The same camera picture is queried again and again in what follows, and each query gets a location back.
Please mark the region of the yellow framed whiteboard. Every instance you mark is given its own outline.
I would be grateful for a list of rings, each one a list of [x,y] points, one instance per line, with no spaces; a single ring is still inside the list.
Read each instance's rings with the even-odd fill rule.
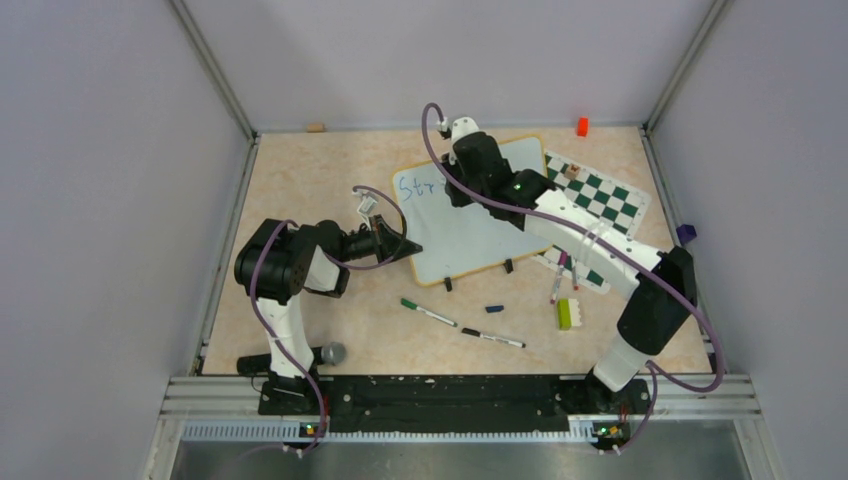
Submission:
[[[407,238],[422,247],[410,258],[419,285],[436,285],[551,247],[544,239],[493,218],[477,203],[453,207],[445,186],[446,179],[430,160],[392,176],[396,203],[407,221]]]

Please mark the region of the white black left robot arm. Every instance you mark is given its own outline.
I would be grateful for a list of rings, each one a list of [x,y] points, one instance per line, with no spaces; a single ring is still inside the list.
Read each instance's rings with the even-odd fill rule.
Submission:
[[[292,410],[314,410],[321,388],[311,371],[320,361],[318,350],[306,340],[301,294],[339,298],[354,269],[352,261],[373,256],[380,267],[422,251],[381,215],[349,232],[332,220],[302,226],[264,220],[237,254],[233,272],[259,315],[271,353],[240,358],[238,372],[265,373],[270,392],[282,393]]]

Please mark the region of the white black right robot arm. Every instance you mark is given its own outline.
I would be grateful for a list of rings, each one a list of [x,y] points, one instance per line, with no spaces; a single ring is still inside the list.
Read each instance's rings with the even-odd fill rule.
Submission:
[[[626,400],[626,385],[696,307],[692,256],[680,247],[663,252],[633,240],[581,209],[541,173],[513,170],[495,139],[482,131],[454,134],[440,167],[453,206],[481,205],[599,273],[626,299],[618,333],[586,385],[594,409],[614,411]]]

